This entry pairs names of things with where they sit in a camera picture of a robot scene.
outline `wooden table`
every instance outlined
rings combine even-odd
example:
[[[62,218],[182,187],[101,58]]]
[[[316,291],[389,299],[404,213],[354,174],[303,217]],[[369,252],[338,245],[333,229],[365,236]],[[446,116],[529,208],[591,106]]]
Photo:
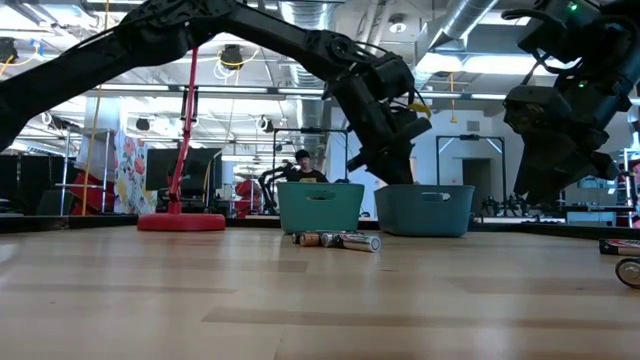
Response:
[[[640,292],[594,241],[384,236],[378,254],[278,230],[0,237],[12,359],[638,359]]]

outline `floral banner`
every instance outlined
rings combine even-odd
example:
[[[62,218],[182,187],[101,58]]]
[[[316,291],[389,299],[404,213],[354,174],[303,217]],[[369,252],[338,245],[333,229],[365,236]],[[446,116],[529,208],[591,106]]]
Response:
[[[146,191],[147,145],[141,139],[116,133],[114,212],[151,214],[156,210],[157,192]]]

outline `red pole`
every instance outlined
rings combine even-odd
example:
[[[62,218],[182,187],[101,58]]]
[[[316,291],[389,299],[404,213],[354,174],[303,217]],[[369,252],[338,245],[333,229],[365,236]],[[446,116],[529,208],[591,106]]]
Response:
[[[180,154],[176,161],[176,170],[171,180],[171,188],[169,188],[169,209],[170,214],[180,214],[182,212],[182,203],[180,202],[180,185],[182,183],[182,169],[189,152],[189,140],[191,139],[191,118],[193,117],[194,95],[196,83],[196,65],[198,64],[198,48],[193,49],[191,56],[191,76],[189,78],[189,92],[187,93],[187,107],[185,109],[184,128],[182,130],[182,146]]]

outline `dark hair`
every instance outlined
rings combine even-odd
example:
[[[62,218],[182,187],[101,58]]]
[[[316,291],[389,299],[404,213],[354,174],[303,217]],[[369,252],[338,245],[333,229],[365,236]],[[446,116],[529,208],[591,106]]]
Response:
[[[296,152],[296,161],[300,161],[300,159],[306,158],[306,157],[308,157],[308,158],[311,157],[307,150],[302,149],[302,150],[298,150]]]

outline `battery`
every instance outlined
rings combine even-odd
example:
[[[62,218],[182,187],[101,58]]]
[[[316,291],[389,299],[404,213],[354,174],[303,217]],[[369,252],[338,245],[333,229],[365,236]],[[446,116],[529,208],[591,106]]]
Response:
[[[300,234],[301,246],[318,246],[320,245],[320,235],[317,233],[302,233]]]
[[[336,236],[343,247],[351,250],[378,252],[382,245],[377,236],[367,236],[363,234],[338,234]]]
[[[340,234],[341,233],[323,233],[320,239],[322,242],[322,246],[344,248],[344,246],[342,246]]]
[[[623,284],[640,289],[640,258],[620,260],[616,265],[616,276]]]
[[[600,254],[640,256],[640,241],[600,239]]]

